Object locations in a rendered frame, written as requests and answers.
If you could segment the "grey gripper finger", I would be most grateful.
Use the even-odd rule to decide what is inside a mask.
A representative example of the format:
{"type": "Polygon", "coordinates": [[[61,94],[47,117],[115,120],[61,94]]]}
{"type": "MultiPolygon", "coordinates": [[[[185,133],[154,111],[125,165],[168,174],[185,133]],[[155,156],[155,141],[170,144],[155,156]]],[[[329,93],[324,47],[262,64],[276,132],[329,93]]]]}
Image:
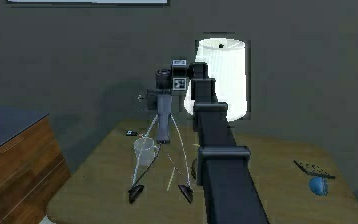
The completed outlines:
{"type": "Polygon", "coordinates": [[[186,150],[184,147],[184,142],[183,142],[179,127],[177,125],[177,122],[176,122],[175,118],[173,117],[173,115],[170,115],[170,118],[175,126],[175,129],[176,129],[178,137],[179,137],[181,151],[183,154],[184,167],[185,167],[185,171],[186,171],[186,174],[185,174],[186,183],[180,184],[178,186],[178,188],[179,188],[180,192],[182,193],[182,195],[184,196],[184,198],[186,199],[186,201],[189,204],[191,204],[193,202],[193,189],[191,188],[191,180],[190,180],[190,172],[189,172],[189,166],[188,166],[187,153],[186,153],[186,150]]]}
{"type": "MultiPolygon", "coordinates": [[[[155,126],[157,119],[158,119],[158,116],[155,116],[153,118],[152,122],[150,123],[149,127],[147,128],[147,131],[145,133],[142,133],[138,138],[150,137],[150,132],[152,131],[152,128],[155,126]]],[[[159,154],[159,148],[157,149],[155,158],[148,166],[139,166],[137,164],[137,160],[135,161],[135,166],[134,166],[133,175],[132,175],[132,184],[128,190],[128,202],[130,204],[133,204],[139,198],[141,193],[143,192],[144,185],[141,184],[140,181],[147,174],[147,172],[151,168],[152,164],[155,162],[158,154],[159,154]]]]}

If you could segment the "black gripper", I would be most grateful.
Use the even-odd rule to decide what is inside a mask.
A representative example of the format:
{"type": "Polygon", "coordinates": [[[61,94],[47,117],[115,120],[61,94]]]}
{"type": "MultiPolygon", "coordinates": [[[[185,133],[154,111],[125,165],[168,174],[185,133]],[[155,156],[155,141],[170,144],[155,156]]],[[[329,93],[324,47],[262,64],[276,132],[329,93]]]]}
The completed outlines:
{"type": "Polygon", "coordinates": [[[169,69],[160,69],[155,72],[155,88],[148,89],[147,108],[157,111],[156,141],[169,144],[169,119],[172,104],[172,75],[169,69]]]}

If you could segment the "clear drinking glass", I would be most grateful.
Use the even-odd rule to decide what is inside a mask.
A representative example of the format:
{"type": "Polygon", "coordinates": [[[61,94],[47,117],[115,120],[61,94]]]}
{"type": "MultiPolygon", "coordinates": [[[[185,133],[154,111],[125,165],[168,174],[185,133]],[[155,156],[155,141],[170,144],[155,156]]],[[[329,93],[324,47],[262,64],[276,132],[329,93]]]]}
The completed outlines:
{"type": "Polygon", "coordinates": [[[137,164],[148,166],[156,156],[158,147],[150,137],[141,137],[134,141],[134,151],[137,164]]]}

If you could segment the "pale pencil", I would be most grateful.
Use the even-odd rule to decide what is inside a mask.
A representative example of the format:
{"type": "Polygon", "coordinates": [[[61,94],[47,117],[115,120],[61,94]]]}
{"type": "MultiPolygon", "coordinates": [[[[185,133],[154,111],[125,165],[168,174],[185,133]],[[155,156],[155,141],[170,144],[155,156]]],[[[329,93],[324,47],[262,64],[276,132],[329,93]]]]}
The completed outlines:
{"type": "Polygon", "coordinates": [[[171,171],[170,179],[169,179],[167,187],[166,187],[166,193],[168,193],[170,188],[171,188],[171,185],[172,185],[172,182],[173,182],[173,179],[174,179],[174,176],[175,176],[175,172],[176,172],[176,168],[173,167],[172,171],[171,171]]]}

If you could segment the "thin brown pencil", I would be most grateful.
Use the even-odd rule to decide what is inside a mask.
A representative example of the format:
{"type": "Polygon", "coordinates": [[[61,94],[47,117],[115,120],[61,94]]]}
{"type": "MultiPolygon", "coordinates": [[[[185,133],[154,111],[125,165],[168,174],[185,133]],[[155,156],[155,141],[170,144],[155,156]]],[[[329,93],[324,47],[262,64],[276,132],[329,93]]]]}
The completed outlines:
{"type": "Polygon", "coordinates": [[[182,173],[179,171],[179,169],[176,167],[176,164],[174,163],[173,159],[171,158],[170,154],[167,153],[167,157],[169,161],[171,162],[173,169],[181,176],[182,173]]]}

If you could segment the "white lamp shade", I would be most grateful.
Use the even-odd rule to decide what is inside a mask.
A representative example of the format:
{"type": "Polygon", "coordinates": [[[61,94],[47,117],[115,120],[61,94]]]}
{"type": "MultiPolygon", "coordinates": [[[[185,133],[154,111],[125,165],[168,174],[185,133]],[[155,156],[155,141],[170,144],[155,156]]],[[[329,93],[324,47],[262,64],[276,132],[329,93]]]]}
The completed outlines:
{"type": "Polygon", "coordinates": [[[236,121],[247,112],[246,48],[241,40],[208,38],[199,41],[196,62],[205,62],[215,79],[218,102],[228,104],[227,120],[236,121]]]}

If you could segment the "olive wooden table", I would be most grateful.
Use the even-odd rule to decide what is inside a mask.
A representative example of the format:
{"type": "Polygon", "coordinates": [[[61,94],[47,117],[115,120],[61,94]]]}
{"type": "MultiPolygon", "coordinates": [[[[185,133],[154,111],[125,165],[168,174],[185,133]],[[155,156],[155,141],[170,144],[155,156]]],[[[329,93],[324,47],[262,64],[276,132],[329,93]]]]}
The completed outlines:
{"type": "MultiPolygon", "coordinates": [[[[145,189],[134,204],[127,191],[135,155],[125,131],[144,132],[146,122],[123,121],[87,157],[47,206],[56,224],[207,224],[201,188],[189,204],[178,189],[185,176],[175,175],[166,187],[172,164],[184,167],[175,127],[155,164],[143,178],[145,189]]],[[[197,136],[190,126],[179,127],[188,165],[197,153],[197,136]]],[[[238,133],[235,139],[252,150],[250,171],[270,224],[358,224],[358,201],[331,156],[322,148],[293,141],[238,133]],[[302,172],[293,161],[315,164],[336,179],[326,179],[328,195],[309,189],[316,176],[302,172]]]]}

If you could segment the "brown wooden chest of drawers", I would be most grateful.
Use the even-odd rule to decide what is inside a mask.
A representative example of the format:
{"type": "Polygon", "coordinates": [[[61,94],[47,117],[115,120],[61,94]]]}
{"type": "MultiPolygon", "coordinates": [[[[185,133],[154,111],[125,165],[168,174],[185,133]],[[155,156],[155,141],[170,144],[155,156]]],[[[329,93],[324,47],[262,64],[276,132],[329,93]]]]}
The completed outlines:
{"type": "Polygon", "coordinates": [[[0,224],[38,224],[69,178],[48,114],[0,106],[0,224]]]}

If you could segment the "blue ball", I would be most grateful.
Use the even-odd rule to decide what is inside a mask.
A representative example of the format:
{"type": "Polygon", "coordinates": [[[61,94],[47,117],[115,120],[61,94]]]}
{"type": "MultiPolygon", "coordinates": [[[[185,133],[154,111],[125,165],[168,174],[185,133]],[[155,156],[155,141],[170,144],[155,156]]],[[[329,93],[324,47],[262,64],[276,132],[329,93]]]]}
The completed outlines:
{"type": "Polygon", "coordinates": [[[313,177],[309,181],[309,189],[315,195],[327,196],[328,195],[327,180],[322,177],[313,177]]]}

